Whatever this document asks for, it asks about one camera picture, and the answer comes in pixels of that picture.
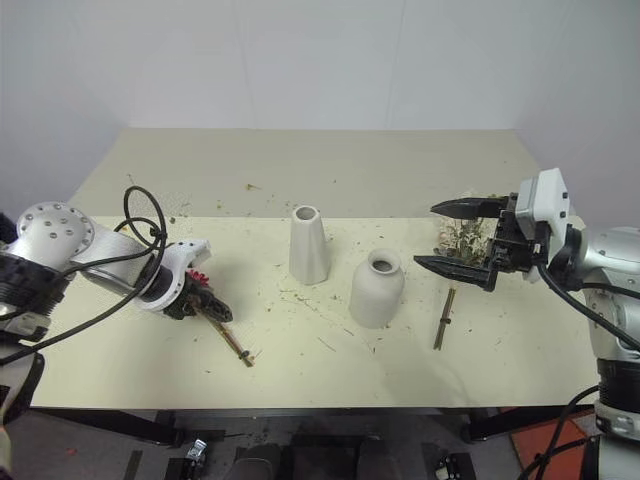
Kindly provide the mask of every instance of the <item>white vase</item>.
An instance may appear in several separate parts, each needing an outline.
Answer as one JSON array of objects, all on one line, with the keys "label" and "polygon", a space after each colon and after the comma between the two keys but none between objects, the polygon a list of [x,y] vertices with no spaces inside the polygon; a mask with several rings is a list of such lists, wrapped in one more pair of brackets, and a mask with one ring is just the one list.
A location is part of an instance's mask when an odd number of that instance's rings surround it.
[{"label": "white vase", "polygon": [[403,288],[400,257],[387,248],[372,251],[353,274],[351,316],[363,327],[386,326],[398,310]]},{"label": "white vase", "polygon": [[300,283],[313,285],[329,276],[329,253],[320,212],[303,205],[291,214],[289,272]]}]

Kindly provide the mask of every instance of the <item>cable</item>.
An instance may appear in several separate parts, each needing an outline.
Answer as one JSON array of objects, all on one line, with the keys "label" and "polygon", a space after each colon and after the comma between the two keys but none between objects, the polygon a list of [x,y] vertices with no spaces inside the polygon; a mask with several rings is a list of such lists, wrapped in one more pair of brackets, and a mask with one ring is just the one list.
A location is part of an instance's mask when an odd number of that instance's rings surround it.
[{"label": "cable", "polygon": [[131,223],[132,217],[131,217],[131,212],[129,211],[129,197],[131,196],[131,193],[133,193],[136,190],[139,191],[139,192],[143,192],[147,196],[147,198],[149,199],[149,201],[153,205],[153,208],[155,208],[156,213],[158,213],[158,214],[162,213],[162,209],[160,208],[160,204],[154,198],[154,196],[151,195],[151,193],[149,193],[147,190],[145,190],[142,187],[138,187],[137,185],[134,185],[133,187],[127,188],[127,190],[124,192],[124,201],[123,201],[123,203],[124,203],[124,205],[123,205],[124,217],[126,218],[127,223],[131,227],[131,231],[134,233],[134,235],[136,237],[138,237],[138,240],[140,240],[147,247],[150,247],[151,243],[146,238],[144,238],[144,236],[138,231],[136,226],[133,223]]},{"label": "cable", "polygon": [[126,226],[133,226],[134,222],[143,222],[148,224],[149,226],[151,226],[151,235],[153,235],[154,230],[157,231],[159,229],[158,224],[156,222],[154,222],[153,220],[149,220],[146,217],[131,217],[131,218],[127,218],[123,221],[121,221],[116,228],[113,229],[114,232],[119,232],[120,230],[122,230],[124,227]]},{"label": "cable", "polygon": [[542,455],[540,459],[540,469],[536,474],[536,480],[542,480],[542,476],[547,468],[549,463],[549,459],[551,458],[551,452],[553,452],[554,448],[556,448],[556,444],[558,443],[558,439],[560,438],[560,434],[562,433],[562,427],[564,426],[564,422],[566,422],[567,418],[576,407],[578,402],[585,397],[588,397],[592,393],[596,393],[598,391],[598,386],[595,385],[593,387],[587,388],[586,390],[580,392],[578,395],[573,397],[571,401],[562,409],[562,413],[558,418],[558,423],[556,424],[556,429],[553,432],[553,436],[551,437],[551,441],[549,442],[549,446],[547,447],[547,451]]},{"label": "cable", "polygon": [[640,300],[639,292],[629,290],[628,288],[617,287],[616,285],[609,285],[608,283],[587,282],[583,283],[580,288],[595,288],[598,290],[606,290],[608,292],[619,293],[620,295],[626,295],[627,297]]},{"label": "cable", "polygon": [[598,315],[589,307],[587,307],[586,305],[584,305],[583,303],[579,302],[578,300],[573,298],[571,295],[569,295],[565,290],[562,289],[562,287],[560,287],[560,285],[556,283],[554,278],[551,276],[551,274],[547,270],[546,265],[542,263],[538,264],[538,272],[540,272],[540,277],[542,277],[542,280],[544,280],[544,282],[549,286],[551,290],[553,290],[553,292],[556,295],[558,295],[565,302],[567,302],[569,305],[575,308],[578,312],[586,316],[589,320],[593,320],[598,326],[604,328],[611,335],[619,338],[620,340],[625,342],[627,345],[629,345],[631,348],[640,352],[640,342],[638,340],[633,338],[624,330],[616,327],[613,323],[609,322],[604,317]]},{"label": "cable", "polygon": [[124,204],[125,204],[125,215],[127,216],[127,222],[129,225],[132,226],[132,230],[133,230],[133,222],[136,221],[134,220],[134,218],[139,218],[139,217],[131,217],[128,213],[128,202],[129,202],[129,196],[131,195],[131,193],[133,191],[139,191],[142,194],[144,194],[149,201],[153,204],[156,213],[158,214],[158,219],[160,222],[160,226],[158,227],[158,229],[155,232],[152,232],[152,235],[155,236],[155,241],[153,243],[149,243],[148,248],[145,249],[144,251],[140,252],[140,253],[136,253],[136,254],[132,254],[132,255],[123,255],[121,257],[111,257],[111,258],[105,258],[102,260],[96,260],[94,262],[88,262],[82,265],[76,265],[74,267],[71,267],[68,270],[65,270],[64,272],[61,272],[60,275],[66,276],[69,275],[70,273],[74,273],[76,271],[79,270],[83,270],[86,268],[90,268],[96,265],[103,265],[105,263],[113,263],[113,262],[118,262],[118,261],[123,261],[123,260],[131,260],[132,258],[137,258],[137,257],[141,257],[143,255],[146,255],[150,252],[152,252],[153,250],[158,251],[157,255],[155,256],[152,266],[149,269],[149,275],[147,276],[147,278],[145,279],[145,281],[140,282],[140,284],[135,287],[131,292],[129,292],[122,300],[120,300],[118,303],[116,303],[115,305],[113,305],[112,307],[108,308],[107,310],[105,310],[104,312],[100,313],[99,315],[95,316],[94,318],[92,318],[91,320],[87,320],[84,323],[81,323],[80,325],[77,325],[69,330],[67,330],[66,332],[63,332],[59,335],[56,335],[55,337],[52,337],[48,340],[44,340],[36,345],[33,345],[31,347],[25,348],[19,352],[16,352],[12,355],[8,355],[7,357],[4,357],[2,359],[0,359],[0,366],[3,365],[7,365],[11,362],[14,362],[16,360],[19,360],[20,358],[26,357],[28,355],[31,355],[39,350],[42,350],[43,348],[46,348],[48,346],[54,345],[58,342],[61,342],[62,340],[66,340],[69,337],[72,337],[73,335],[82,332],[83,330],[86,330],[87,328],[95,325],[98,322],[101,322],[102,320],[104,320],[105,318],[109,317],[110,315],[113,315],[115,312],[117,312],[118,310],[120,310],[122,307],[124,307],[127,303],[129,303],[131,300],[133,300],[134,298],[136,298],[146,287],[147,285],[153,280],[153,278],[155,278],[156,273],[158,272],[158,270],[160,269],[161,263],[162,263],[162,258],[164,256],[164,252],[167,246],[167,224],[164,218],[164,214],[162,212],[162,208],[160,207],[160,204],[156,201],[156,199],[153,197],[153,195],[147,191],[146,189],[139,187],[137,185],[131,186],[129,187],[126,192],[125,192],[125,196],[124,196]]},{"label": "cable", "polygon": [[[569,443],[565,443],[563,445],[560,445],[559,447],[553,449],[553,451],[551,452],[551,455],[549,455],[549,458],[555,457],[556,455],[564,453],[567,450],[571,450],[572,448],[580,447],[580,446],[584,445],[585,443],[589,442],[592,438],[594,438],[594,437],[585,437],[585,438],[581,438],[580,440],[574,440],[573,442],[569,442]],[[531,475],[533,473],[533,471],[536,468],[538,468],[538,466],[540,466],[540,463],[542,462],[542,458],[543,458],[542,455],[540,455],[533,462],[531,462],[527,466],[527,468],[525,468],[522,471],[520,476],[518,476],[518,480],[527,480],[529,478],[529,475]]]},{"label": "cable", "polygon": [[[128,225],[131,224],[132,222],[145,222],[145,223],[149,223],[153,226],[153,228],[155,228],[156,231],[160,231],[158,225],[156,223],[154,223],[153,221],[147,219],[147,218],[142,218],[142,217],[134,217],[131,218],[129,220],[124,220],[123,222],[121,222],[118,227],[120,227],[120,229],[122,228],[122,226],[124,225]],[[53,277],[53,279],[51,280],[51,283],[56,283],[60,280],[62,280],[65,277],[68,277],[71,274],[74,274],[78,271],[82,271],[82,270],[87,270],[89,268],[92,267],[97,267],[99,265],[105,265],[107,263],[116,263],[116,262],[123,262],[125,260],[133,260],[135,258],[139,258],[139,257],[144,257],[145,255],[148,255],[150,253],[152,253],[154,250],[157,249],[158,245],[160,243],[160,235],[156,236],[156,240],[154,241],[153,244],[150,244],[149,248],[138,252],[138,253],[132,253],[130,255],[121,255],[121,256],[117,256],[117,257],[108,257],[108,258],[102,258],[100,260],[94,260],[92,262],[87,262],[87,263],[80,263],[78,265],[74,265],[73,267],[68,268],[67,270],[64,270],[62,272],[59,272],[55,277]],[[46,299],[46,292],[41,292],[37,295],[35,295],[31,301],[25,305],[24,307],[15,310],[13,312],[10,313],[6,313],[4,315],[0,315],[0,321],[3,320],[10,320],[12,318],[18,317],[20,315],[22,315],[23,313],[32,311],[34,309],[36,309],[44,300]]]}]

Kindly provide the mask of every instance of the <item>debris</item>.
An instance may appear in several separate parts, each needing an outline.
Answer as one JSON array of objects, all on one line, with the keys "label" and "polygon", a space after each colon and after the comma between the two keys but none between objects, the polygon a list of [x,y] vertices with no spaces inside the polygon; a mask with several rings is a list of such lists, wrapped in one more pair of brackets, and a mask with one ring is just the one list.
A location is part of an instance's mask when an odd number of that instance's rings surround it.
[{"label": "debris", "polygon": [[327,342],[325,342],[324,340],[322,340],[320,337],[316,337],[318,340],[320,340],[322,343],[324,343],[324,345],[329,349],[329,350],[333,350],[334,352],[336,351],[335,348],[333,348],[331,345],[329,345]]}]

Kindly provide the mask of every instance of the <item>round white vase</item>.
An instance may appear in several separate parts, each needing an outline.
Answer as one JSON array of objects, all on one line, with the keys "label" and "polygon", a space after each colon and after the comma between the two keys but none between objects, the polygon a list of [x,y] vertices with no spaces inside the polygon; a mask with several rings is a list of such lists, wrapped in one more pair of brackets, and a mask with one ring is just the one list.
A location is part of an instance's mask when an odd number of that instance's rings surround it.
[{"label": "round white vase", "polygon": [[387,248],[372,251],[353,274],[351,316],[363,327],[385,327],[398,310],[403,288],[400,257]]},{"label": "round white vase", "polygon": [[289,272],[304,285],[324,282],[329,276],[327,242],[315,207],[303,205],[291,214]]}]

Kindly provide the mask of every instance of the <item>white wall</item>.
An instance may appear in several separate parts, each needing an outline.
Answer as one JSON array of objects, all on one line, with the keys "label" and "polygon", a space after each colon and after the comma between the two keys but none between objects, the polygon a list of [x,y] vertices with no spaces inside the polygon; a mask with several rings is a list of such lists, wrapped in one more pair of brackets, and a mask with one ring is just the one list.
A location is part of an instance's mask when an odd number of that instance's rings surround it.
[{"label": "white wall", "polygon": [[587,223],[640,227],[640,3],[590,0],[517,122],[541,166],[561,165]]},{"label": "white wall", "polygon": [[[68,198],[124,125],[518,126],[543,161],[562,163],[547,142],[556,131],[545,133],[559,99],[539,105],[575,94],[562,61],[591,68],[594,42],[611,44],[614,56],[630,53],[616,51],[626,39],[607,32],[629,21],[633,2],[601,3],[5,0],[0,205],[15,215],[35,201]],[[583,45],[600,10],[615,18],[604,38]],[[611,13],[619,10],[621,20]],[[554,76],[560,67],[564,76]],[[595,96],[594,88],[584,85],[576,98]],[[563,119],[561,130],[572,123]],[[52,181],[59,171],[65,176]]]}]

